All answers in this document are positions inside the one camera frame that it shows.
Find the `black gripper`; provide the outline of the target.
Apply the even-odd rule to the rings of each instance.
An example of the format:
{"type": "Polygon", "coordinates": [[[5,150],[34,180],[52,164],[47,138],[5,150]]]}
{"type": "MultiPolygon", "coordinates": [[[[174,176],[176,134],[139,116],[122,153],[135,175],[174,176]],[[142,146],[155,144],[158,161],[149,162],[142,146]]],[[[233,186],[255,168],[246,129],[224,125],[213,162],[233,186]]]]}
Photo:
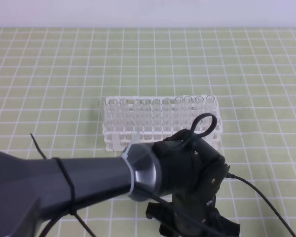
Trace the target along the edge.
{"type": "Polygon", "coordinates": [[[160,223],[162,236],[240,236],[240,224],[224,218],[216,208],[216,194],[229,166],[202,137],[183,129],[151,146],[161,168],[157,196],[172,196],[171,202],[158,199],[146,208],[146,217],[160,223]]]}

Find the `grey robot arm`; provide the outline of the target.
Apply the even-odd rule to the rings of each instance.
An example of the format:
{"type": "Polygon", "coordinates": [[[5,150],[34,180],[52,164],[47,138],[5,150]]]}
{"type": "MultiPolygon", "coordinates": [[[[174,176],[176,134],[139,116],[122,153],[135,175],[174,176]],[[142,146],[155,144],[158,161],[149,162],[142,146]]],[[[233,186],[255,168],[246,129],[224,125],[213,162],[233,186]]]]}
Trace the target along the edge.
{"type": "Polygon", "coordinates": [[[123,194],[135,201],[171,195],[169,204],[146,209],[167,237],[239,236],[240,225],[215,207],[229,166],[199,135],[183,129],[124,154],[25,160],[0,152],[0,237],[33,237],[44,221],[123,194]]]}

